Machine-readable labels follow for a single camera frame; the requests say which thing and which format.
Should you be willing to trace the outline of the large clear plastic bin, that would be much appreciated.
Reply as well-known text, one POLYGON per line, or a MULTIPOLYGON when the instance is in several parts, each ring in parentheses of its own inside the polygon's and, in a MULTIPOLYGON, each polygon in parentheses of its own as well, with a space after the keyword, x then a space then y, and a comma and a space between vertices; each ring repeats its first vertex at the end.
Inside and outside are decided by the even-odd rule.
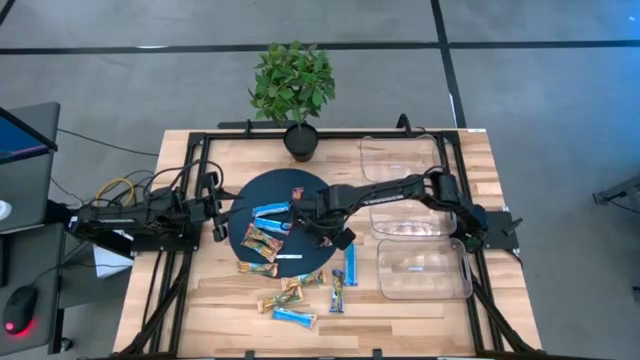
POLYGON ((383 240, 377 247, 381 293, 390 300, 464 300, 472 294, 463 243, 383 240))

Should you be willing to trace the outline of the grey metal stand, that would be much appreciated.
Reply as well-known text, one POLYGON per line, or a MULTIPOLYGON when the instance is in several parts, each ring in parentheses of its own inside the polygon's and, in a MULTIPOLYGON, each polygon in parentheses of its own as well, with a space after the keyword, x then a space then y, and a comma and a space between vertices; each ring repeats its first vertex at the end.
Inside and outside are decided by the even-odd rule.
POLYGON ((640 175, 631 177, 617 185, 592 194, 597 205, 612 204, 624 210, 640 214, 640 175), (626 198, 628 205, 617 204, 617 199, 626 198))

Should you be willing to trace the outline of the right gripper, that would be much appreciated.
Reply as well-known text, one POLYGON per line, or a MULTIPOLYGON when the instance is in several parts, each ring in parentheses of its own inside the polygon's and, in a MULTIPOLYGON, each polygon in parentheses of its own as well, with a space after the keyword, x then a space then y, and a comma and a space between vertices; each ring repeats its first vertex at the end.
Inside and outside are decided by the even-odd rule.
POLYGON ((354 186, 331 185, 317 192, 316 197, 294 200, 291 209, 308 216, 316 216, 315 225, 320 247, 337 247, 346 250, 356 234, 344 223, 356 201, 354 186))

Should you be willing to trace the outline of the light blue granola bar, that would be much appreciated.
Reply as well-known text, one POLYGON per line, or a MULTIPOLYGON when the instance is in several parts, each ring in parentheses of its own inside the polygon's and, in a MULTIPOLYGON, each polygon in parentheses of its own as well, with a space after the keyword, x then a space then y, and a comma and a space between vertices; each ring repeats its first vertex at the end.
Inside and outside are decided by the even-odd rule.
POLYGON ((351 243, 344 250, 344 285, 355 287, 357 281, 357 254, 356 245, 351 243))
POLYGON ((255 218, 253 224, 255 227, 261 230, 276 232, 284 235, 288 235, 292 228, 292 225, 290 223, 279 222, 266 218, 255 218))
POLYGON ((278 202, 257 206, 252 209, 252 216, 255 218, 265 217, 267 215, 280 214, 289 212, 291 204, 289 202, 278 202))
POLYGON ((317 320, 317 315, 314 313, 299 312, 287 308, 275 307, 272 312, 272 318, 274 320, 295 323, 304 328, 311 329, 317 320))

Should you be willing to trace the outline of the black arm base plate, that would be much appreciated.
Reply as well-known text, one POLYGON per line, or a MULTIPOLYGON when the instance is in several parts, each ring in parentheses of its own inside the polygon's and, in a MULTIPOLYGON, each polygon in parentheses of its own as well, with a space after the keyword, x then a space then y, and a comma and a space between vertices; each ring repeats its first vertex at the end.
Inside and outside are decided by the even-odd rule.
POLYGON ((134 252, 189 252, 196 251, 200 247, 198 235, 169 235, 168 237, 140 235, 136 236, 131 244, 134 252))
POLYGON ((516 229, 523 222, 523 219, 513 219, 511 213, 506 211, 489 211, 486 216, 488 237, 484 247, 498 250, 518 249, 516 229))

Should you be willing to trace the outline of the white box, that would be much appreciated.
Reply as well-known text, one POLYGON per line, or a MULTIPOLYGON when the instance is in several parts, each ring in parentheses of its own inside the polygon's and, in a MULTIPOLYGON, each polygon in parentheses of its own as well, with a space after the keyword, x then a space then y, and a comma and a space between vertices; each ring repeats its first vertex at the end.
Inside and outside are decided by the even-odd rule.
POLYGON ((93 246, 96 276, 107 278, 133 266, 134 261, 97 245, 93 246))

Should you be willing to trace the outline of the dark grey desk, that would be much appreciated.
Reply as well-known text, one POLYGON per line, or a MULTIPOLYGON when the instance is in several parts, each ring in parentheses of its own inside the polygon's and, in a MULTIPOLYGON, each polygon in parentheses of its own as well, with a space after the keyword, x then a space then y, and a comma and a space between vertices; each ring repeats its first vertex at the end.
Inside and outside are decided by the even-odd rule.
POLYGON ((6 234, 8 277, 0 287, 0 357, 47 345, 56 321, 59 272, 56 270, 64 242, 63 226, 48 225, 6 234), (38 296, 33 318, 17 335, 9 335, 3 325, 3 310, 19 287, 33 284, 38 296))

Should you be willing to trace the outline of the round dark blue mat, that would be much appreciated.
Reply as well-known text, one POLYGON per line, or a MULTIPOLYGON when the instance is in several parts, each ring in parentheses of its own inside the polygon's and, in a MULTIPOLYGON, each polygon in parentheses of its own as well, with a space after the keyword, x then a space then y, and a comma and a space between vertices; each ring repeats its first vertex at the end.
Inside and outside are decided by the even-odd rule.
MULTIPOLYGON (((231 210, 241 209, 228 223, 228 238, 236 257, 245 262, 267 263, 256 251, 241 245, 250 223, 254 221, 252 209, 266 204, 291 202, 292 190, 304 189, 304 195, 314 194, 328 184, 309 172, 298 169, 276 169, 263 173, 249 181, 238 193, 231 210)), ((336 247, 319 247, 317 238, 294 225, 288 235, 266 231, 284 243, 279 254, 301 254, 302 259, 276 259, 278 277, 293 277, 315 272, 328 263, 336 247)))

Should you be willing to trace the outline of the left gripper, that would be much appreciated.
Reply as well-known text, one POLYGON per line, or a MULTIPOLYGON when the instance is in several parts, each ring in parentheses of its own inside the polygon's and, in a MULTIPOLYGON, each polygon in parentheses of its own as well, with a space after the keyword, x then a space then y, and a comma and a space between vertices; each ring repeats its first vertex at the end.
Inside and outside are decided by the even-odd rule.
POLYGON ((242 199, 242 196, 224 190, 215 171, 202 175, 202 187, 208 191, 209 195, 192 200, 192 222, 198 224, 211 220, 214 241, 222 242, 228 237, 230 219, 241 212, 241 209, 220 212, 218 199, 242 199))

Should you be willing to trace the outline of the green plant in black pot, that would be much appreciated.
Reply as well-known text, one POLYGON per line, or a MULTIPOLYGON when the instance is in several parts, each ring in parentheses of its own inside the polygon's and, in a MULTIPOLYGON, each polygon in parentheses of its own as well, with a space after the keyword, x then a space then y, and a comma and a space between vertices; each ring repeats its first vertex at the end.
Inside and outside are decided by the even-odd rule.
POLYGON ((259 54, 255 86, 249 90, 255 118, 268 119, 285 130, 283 143, 297 162, 310 161, 319 144, 308 119, 336 98, 334 69, 326 50, 294 41, 272 43, 259 54))

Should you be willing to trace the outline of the multicoloured granola bar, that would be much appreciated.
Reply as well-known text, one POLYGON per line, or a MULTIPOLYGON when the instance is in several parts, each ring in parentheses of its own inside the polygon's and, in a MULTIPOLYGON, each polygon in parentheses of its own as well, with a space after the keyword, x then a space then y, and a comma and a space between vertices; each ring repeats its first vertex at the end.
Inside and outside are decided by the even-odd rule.
POLYGON ((332 270, 331 313, 343 313, 344 307, 344 272, 339 269, 332 270))

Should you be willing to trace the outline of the black metal table frame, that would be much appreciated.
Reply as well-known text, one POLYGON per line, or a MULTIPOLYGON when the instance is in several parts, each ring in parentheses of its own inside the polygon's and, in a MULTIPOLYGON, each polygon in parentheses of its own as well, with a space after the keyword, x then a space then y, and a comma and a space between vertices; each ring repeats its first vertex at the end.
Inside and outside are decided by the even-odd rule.
MULTIPOLYGON (((223 167, 224 188, 237 192, 255 176, 276 168, 300 168, 327 183, 364 182, 360 165, 360 139, 382 137, 383 132, 405 135, 400 129, 320 130, 322 139, 313 159, 295 163, 282 142, 283 130, 274 139, 256 139, 267 130, 255 130, 245 137, 242 130, 211 130, 214 135, 209 158, 223 167)), ((186 160, 191 133, 205 130, 167 130, 162 141, 156 171, 182 166, 198 157, 199 144, 186 160)), ((505 205, 485 130, 449 130, 459 135, 461 155, 470 179, 474 202, 488 210, 505 205)), ((318 320, 313 329, 275 321, 256 311, 257 300, 277 294, 275 279, 240 274, 228 241, 215 243, 212 228, 202 230, 201 248, 193 256, 185 312, 179 341, 179 357, 255 357, 286 359, 320 357, 371 358, 374 349, 385 357, 428 355, 472 355, 474 343, 464 301, 393 301, 377 290, 376 238, 368 234, 368 209, 350 219, 358 234, 359 286, 346 288, 345 313, 329 314, 330 287, 305 289, 299 311, 313 311, 318 320)), ((136 258, 113 351, 129 345, 141 330, 155 253, 136 258)), ((496 305, 510 325, 529 345, 542 348, 533 317, 521 265, 500 250, 486 250, 485 259, 496 305)))

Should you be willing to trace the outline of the laptop with blue screen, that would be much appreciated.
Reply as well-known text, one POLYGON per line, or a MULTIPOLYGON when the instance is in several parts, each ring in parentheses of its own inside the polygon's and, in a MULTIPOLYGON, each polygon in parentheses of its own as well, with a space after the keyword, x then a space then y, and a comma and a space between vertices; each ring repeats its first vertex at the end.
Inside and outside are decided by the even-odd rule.
POLYGON ((0 107, 0 165, 54 153, 54 141, 0 107))

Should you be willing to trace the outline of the black computer mouse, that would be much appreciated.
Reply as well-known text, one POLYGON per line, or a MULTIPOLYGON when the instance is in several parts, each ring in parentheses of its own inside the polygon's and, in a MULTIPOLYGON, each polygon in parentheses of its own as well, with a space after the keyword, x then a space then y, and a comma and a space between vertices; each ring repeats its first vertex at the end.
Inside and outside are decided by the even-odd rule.
POLYGON ((34 285, 17 288, 8 298, 2 313, 2 326, 8 335, 18 335, 31 324, 38 299, 34 285))

